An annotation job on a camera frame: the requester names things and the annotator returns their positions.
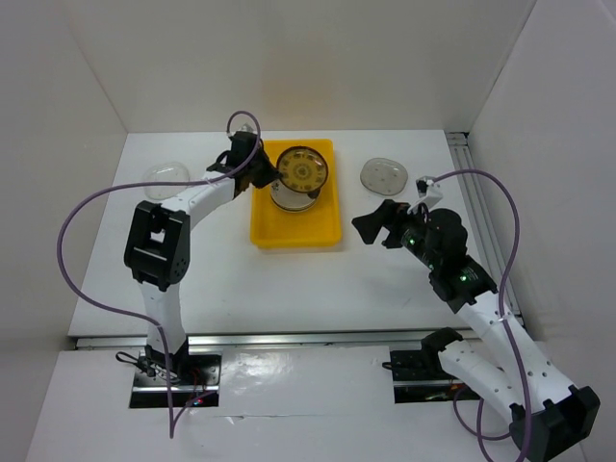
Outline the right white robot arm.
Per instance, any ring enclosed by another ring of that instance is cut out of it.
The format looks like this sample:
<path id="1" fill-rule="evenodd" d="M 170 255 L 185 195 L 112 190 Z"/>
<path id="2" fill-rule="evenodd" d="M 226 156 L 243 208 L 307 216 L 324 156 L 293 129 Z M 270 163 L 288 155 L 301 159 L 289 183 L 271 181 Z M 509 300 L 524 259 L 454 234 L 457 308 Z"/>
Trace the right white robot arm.
<path id="1" fill-rule="evenodd" d="M 468 253 L 468 232 L 449 209 L 384 200 L 352 225 L 365 244 L 381 230 L 383 246 L 404 248 L 428 270 L 434 293 L 487 346 L 487 361 L 452 328 L 423 339 L 424 373 L 460 379 L 506 421 L 509 434 L 529 461 L 551 461 L 589 436 L 601 401 L 562 373 L 506 306 L 495 281 Z"/>

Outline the aluminium rail right side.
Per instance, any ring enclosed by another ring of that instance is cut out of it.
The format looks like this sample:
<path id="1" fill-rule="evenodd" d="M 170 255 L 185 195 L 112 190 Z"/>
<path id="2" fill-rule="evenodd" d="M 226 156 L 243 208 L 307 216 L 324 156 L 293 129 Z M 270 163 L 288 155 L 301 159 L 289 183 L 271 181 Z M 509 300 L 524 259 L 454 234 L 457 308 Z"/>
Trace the aluminium rail right side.
<path id="1" fill-rule="evenodd" d="M 475 168 L 468 143 L 468 134 L 465 132 L 446 132 L 445 136 L 454 169 Z M 501 250 L 484 193 L 496 192 L 497 197 L 501 198 L 504 198 L 504 194 L 492 180 L 482 175 L 465 173 L 458 175 L 457 181 L 462 190 L 465 205 L 469 210 L 471 227 L 475 233 L 482 266 L 500 287 L 501 277 L 508 262 L 508 253 Z"/>

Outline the white front cover board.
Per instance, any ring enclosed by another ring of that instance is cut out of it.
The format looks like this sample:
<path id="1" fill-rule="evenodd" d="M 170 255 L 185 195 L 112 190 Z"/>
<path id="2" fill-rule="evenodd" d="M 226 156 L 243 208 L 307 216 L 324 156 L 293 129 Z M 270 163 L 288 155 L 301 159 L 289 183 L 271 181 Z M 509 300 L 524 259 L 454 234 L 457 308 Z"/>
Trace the white front cover board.
<path id="1" fill-rule="evenodd" d="M 217 413 L 233 418 L 379 414 L 394 406 L 385 346 L 247 349 L 222 357 Z"/>

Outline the yellow plastic bin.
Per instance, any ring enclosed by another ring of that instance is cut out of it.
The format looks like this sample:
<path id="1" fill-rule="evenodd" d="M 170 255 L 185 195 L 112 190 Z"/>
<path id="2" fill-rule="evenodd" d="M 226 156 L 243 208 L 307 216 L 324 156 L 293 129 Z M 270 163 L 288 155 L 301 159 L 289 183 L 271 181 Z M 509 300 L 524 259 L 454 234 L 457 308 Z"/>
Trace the yellow plastic bin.
<path id="1" fill-rule="evenodd" d="M 336 161 L 333 142 L 327 139 L 266 141 L 265 151 L 272 162 L 292 148 L 312 149 L 328 167 L 324 185 L 315 202 L 302 211 L 278 206 L 271 187 L 252 193 L 250 239 L 264 249 L 327 247 L 342 238 Z"/>

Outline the clear grey plastic plate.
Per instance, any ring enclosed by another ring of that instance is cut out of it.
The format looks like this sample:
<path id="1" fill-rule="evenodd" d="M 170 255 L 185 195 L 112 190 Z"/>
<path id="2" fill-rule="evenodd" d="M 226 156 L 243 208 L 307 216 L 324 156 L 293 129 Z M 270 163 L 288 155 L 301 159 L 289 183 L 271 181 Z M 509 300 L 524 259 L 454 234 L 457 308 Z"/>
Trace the clear grey plastic plate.
<path id="1" fill-rule="evenodd" d="M 400 163 L 386 158 L 366 161 L 360 171 L 360 182 L 370 192 L 391 197 L 402 193 L 408 172 Z"/>

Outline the yellow patterned plate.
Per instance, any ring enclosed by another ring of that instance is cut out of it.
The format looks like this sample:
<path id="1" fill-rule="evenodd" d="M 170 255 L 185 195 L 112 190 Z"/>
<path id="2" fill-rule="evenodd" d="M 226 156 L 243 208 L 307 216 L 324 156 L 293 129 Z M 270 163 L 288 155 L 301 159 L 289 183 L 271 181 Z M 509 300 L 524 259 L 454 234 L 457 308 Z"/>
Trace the yellow patterned plate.
<path id="1" fill-rule="evenodd" d="M 318 192 L 326 183 L 329 168 L 326 160 L 308 146 L 292 146 L 278 157 L 276 168 L 283 185 L 295 193 Z"/>

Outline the cream plate black brushstroke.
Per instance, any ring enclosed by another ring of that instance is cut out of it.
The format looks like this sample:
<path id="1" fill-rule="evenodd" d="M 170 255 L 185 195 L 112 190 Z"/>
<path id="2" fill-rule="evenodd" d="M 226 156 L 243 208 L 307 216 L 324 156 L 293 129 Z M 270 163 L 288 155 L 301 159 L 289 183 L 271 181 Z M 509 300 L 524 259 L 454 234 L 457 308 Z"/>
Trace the cream plate black brushstroke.
<path id="1" fill-rule="evenodd" d="M 273 203 L 278 208 L 287 212 L 299 213 L 313 207 L 321 191 L 296 192 L 282 182 L 275 181 L 270 185 L 269 192 Z"/>

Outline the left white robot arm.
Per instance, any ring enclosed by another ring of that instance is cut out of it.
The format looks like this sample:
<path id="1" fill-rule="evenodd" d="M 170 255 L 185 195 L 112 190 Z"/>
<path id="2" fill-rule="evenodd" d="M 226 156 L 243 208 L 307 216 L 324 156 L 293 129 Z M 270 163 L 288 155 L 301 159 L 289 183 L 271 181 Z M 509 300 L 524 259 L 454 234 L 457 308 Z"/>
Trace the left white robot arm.
<path id="1" fill-rule="evenodd" d="M 188 187 L 161 203 L 136 206 L 124 264 L 138 282 L 148 326 L 145 356 L 165 382 L 182 382 L 195 367 L 182 324 L 180 282 L 191 260 L 196 225 L 249 187 L 262 189 L 281 177 L 256 134 L 238 131 L 230 148 L 207 167 L 203 185 Z"/>

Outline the clear plastic plate left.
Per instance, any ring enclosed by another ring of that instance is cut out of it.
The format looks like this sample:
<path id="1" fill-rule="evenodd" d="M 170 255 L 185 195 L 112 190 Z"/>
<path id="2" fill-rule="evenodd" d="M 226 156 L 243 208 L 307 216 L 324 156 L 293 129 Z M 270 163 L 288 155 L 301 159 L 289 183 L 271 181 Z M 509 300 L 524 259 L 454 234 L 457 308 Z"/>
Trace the clear plastic plate left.
<path id="1" fill-rule="evenodd" d="M 160 202 L 185 190 L 191 176 L 184 164 L 169 162 L 150 167 L 141 180 L 154 183 L 154 186 L 143 187 L 143 192 L 148 199 Z"/>

